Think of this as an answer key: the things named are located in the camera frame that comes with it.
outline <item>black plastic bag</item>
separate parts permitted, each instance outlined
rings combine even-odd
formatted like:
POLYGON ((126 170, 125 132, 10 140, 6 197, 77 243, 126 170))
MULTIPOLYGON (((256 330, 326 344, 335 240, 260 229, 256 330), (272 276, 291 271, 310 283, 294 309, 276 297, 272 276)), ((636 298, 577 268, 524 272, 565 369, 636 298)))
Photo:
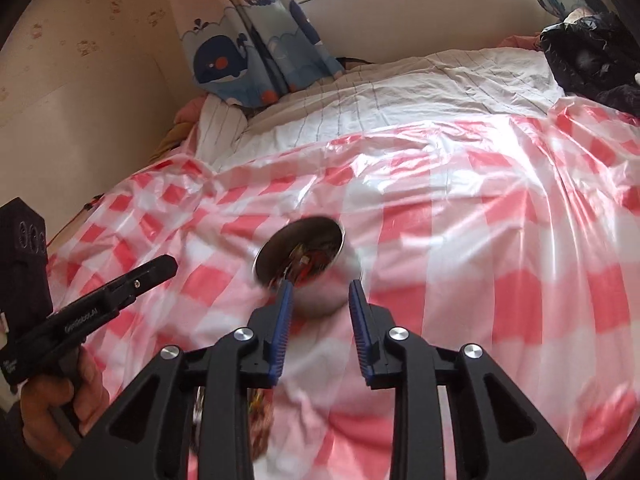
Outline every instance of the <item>black plastic bag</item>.
POLYGON ((566 92, 640 117, 640 46, 614 13, 547 27, 540 47, 566 92))

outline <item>silver pivot bolt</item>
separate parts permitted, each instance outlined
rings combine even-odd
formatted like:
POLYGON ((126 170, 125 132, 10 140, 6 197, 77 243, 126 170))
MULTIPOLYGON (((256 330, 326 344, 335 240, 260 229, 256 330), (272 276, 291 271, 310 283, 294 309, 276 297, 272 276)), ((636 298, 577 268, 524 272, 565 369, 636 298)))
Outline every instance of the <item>silver pivot bolt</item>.
POLYGON ((234 332, 234 337, 238 341, 249 341, 249 339, 251 339, 253 336, 254 331, 247 327, 239 328, 234 332))
POLYGON ((180 353, 180 349, 176 345, 169 345, 169 346, 165 346, 160 351, 160 357, 168 361, 169 359, 177 358, 179 353, 180 353))
POLYGON ((470 359, 478 359, 482 357, 482 347, 475 343, 465 346, 465 355, 470 359))
POLYGON ((389 330, 389 337, 395 341, 404 341, 409 337, 409 331, 401 326, 395 326, 389 330))

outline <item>red and white checkered tablecloth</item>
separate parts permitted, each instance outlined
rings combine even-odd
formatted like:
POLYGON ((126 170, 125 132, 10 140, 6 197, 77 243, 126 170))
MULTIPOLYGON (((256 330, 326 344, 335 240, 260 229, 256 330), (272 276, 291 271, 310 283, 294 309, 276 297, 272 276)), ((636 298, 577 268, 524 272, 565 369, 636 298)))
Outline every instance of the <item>red and white checkered tablecloth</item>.
MULTIPOLYGON (((640 121, 563 98, 547 120, 393 126, 220 174, 174 155, 105 195, 51 258, 54 304, 178 260, 87 342, 113 398, 162 346, 244 325, 266 299, 258 249, 310 214, 344 225, 370 301, 434 345, 484 346, 591 477, 609 462, 639 407, 640 121)), ((292 330, 258 480, 383 480, 393 393, 366 388, 348 310, 292 330)))

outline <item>white bed sheet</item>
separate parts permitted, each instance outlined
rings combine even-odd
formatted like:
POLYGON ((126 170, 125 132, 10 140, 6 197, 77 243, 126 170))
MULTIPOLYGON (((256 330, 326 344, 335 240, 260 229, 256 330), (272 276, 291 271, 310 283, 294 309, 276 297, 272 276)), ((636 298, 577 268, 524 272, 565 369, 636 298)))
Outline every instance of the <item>white bed sheet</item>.
POLYGON ((336 81, 287 95, 249 121, 210 96, 200 116, 196 156, 223 171, 259 156, 394 124, 486 114, 543 118, 562 96, 541 52, 447 50, 358 67, 336 81))

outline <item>silver pot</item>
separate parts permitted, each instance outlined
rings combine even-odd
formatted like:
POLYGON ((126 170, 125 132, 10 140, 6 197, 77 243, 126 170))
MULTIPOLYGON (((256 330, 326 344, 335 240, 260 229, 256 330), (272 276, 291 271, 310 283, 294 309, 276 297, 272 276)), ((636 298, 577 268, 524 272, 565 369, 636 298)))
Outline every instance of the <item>silver pot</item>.
POLYGON ((277 231, 260 249, 254 262, 255 279, 263 287, 273 289, 274 279, 279 278, 276 274, 291 252, 299 244, 309 245, 317 240, 338 249, 324 270, 294 286, 293 308, 305 317, 334 313, 347 303, 351 281, 361 277, 360 262, 341 225, 326 216, 296 220, 277 231))

